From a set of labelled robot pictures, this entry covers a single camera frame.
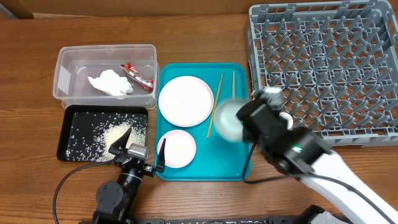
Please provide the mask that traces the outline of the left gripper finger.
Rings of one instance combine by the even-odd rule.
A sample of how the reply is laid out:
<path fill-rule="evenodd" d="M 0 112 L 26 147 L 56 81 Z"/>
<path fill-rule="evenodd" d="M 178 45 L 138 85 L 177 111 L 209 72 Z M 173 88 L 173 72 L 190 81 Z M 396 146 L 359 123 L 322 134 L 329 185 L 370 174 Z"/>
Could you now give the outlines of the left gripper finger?
<path fill-rule="evenodd" d="M 127 142 L 129 140 L 132 128 L 129 128 L 118 140 L 116 140 L 109 147 L 109 152 L 111 154 L 122 154 L 127 153 L 128 149 L 126 148 Z"/>
<path fill-rule="evenodd" d="M 155 170 L 160 173 L 163 173 L 165 170 L 165 143 L 166 143 L 166 138 L 164 138 L 162 141 L 160 151 L 158 152 L 157 163 L 155 167 Z"/>

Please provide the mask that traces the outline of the pink bowl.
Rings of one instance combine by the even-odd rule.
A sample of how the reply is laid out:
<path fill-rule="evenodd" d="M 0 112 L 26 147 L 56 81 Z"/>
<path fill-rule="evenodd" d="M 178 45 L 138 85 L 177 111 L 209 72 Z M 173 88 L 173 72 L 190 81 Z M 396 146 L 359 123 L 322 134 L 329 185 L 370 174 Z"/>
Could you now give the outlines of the pink bowl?
<path fill-rule="evenodd" d="M 159 140 L 157 152 L 160 152 L 165 142 L 165 165 L 178 169 L 191 163 L 195 157 L 197 147 L 194 138 L 186 131 L 175 129 L 165 133 Z"/>

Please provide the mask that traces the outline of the white napkin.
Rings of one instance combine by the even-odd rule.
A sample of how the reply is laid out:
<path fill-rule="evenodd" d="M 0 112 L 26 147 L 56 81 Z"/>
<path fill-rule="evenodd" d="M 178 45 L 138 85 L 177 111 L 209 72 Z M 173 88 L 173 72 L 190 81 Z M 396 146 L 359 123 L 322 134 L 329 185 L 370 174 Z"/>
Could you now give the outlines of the white napkin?
<path fill-rule="evenodd" d="M 90 84 L 110 96 L 124 96 L 133 92 L 126 77 L 120 77 L 114 70 L 105 70 L 98 78 L 88 77 Z"/>

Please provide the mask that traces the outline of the red sauce packet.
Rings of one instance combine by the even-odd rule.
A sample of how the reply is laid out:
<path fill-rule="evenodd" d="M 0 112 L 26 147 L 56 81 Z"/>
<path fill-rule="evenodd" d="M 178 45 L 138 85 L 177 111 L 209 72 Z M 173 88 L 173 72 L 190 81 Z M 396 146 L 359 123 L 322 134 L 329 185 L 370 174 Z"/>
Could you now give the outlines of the red sauce packet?
<path fill-rule="evenodd" d="M 128 77 L 132 78 L 135 82 L 140 84 L 143 89 L 145 89 L 148 93 L 152 93 L 154 89 L 154 80 L 144 78 L 141 74 L 133 67 L 131 63 L 120 64 L 121 69 L 128 75 Z"/>

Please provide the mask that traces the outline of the large white plate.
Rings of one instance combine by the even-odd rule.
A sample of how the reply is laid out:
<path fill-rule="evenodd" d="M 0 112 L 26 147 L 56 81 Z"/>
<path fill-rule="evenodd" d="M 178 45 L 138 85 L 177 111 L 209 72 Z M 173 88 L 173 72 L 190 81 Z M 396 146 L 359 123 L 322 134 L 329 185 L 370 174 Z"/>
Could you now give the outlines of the large white plate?
<path fill-rule="evenodd" d="M 181 76 L 167 82 L 159 95 L 159 110 L 171 124 L 187 128 L 202 123 L 214 105 L 211 88 L 202 79 Z"/>

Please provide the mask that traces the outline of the grey bowl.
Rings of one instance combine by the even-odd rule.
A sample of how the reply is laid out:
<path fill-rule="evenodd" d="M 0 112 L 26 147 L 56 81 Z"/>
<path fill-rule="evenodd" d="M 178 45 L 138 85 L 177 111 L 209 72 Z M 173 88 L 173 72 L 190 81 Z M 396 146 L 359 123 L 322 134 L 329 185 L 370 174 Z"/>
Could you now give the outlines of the grey bowl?
<path fill-rule="evenodd" d="M 236 113 L 247 103 L 239 98 L 223 100 L 216 108 L 213 123 L 216 132 L 226 141 L 243 140 L 243 125 Z"/>

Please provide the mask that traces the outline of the wooden chopstick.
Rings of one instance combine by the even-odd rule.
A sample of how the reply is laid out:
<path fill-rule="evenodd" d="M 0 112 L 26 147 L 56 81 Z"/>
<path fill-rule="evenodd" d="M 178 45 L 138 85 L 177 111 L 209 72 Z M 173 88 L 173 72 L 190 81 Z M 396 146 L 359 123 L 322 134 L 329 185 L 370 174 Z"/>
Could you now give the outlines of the wooden chopstick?
<path fill-rule="evenodd" d="M 218 104 L 218 99 L 219 99 L 219 95 L 220 95 L 220 91 L 221 91 L 222 82 L 223 82 L 223 74 L 221 74 L 220 82 L 219 82 L 218 89 L 217 89 L 217 92 L 216 92 L 216 98 L 215 98 L 213 109 L 212 109 L 212 114 L 211 114 L 211 119 L 210 119 L 210 123 L 209 123 L 209 127 L 208 127 L 208 132 L 207 132 L 207 135 L 206 135 L 207 139 L 210 138 L 211 129 L 212 129 L 212 126 L 213 126 L 213 120 L 214 120 L 214 116 L 215 116 L 216 107 L 217 107 L 217 104 Z"/>
<path fill-rule="evenodd" d="M 232 91 L 233 91 L 233 93 L 232 93 L 232 98 L 233 98 L 233 100 L 235 100 L 235 71 L 233 71 L 233 84 L 232 84 Z"/>

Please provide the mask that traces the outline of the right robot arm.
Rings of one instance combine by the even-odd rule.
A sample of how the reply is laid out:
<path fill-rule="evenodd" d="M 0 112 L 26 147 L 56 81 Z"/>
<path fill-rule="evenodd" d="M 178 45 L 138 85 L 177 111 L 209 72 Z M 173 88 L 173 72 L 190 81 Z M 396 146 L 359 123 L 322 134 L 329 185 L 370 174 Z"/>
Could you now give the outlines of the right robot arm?
<path fill-rule="evenodd" d="M 252 100 L 236 114 L 281 179 L 297 179 L 313 189 L 353 223 L 397 223 L 397 210 L 368 187 L 342 157 L 318 135 L 275 105 Z"/>

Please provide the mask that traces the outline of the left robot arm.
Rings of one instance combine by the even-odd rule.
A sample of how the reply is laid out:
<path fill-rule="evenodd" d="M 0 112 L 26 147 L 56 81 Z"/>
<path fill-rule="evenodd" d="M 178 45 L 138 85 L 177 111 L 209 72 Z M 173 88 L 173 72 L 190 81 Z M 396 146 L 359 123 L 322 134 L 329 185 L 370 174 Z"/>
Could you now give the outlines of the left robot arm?
<path fill-rule="evenodd" d="M 114 163 L 121 168 L 121 172 L 116 181 L 106 182 L 97 190 L 94 224 L 132 223 L 131 208 L 143 178 L 154 177 L 156 172 L 164 172 L 166 141 L 162 141 L 157 163 L 148 164 L 146 147 L 127 144 L 131 131 L 129 128 L 109 147 L 109 152 L 115 155 Z"/>

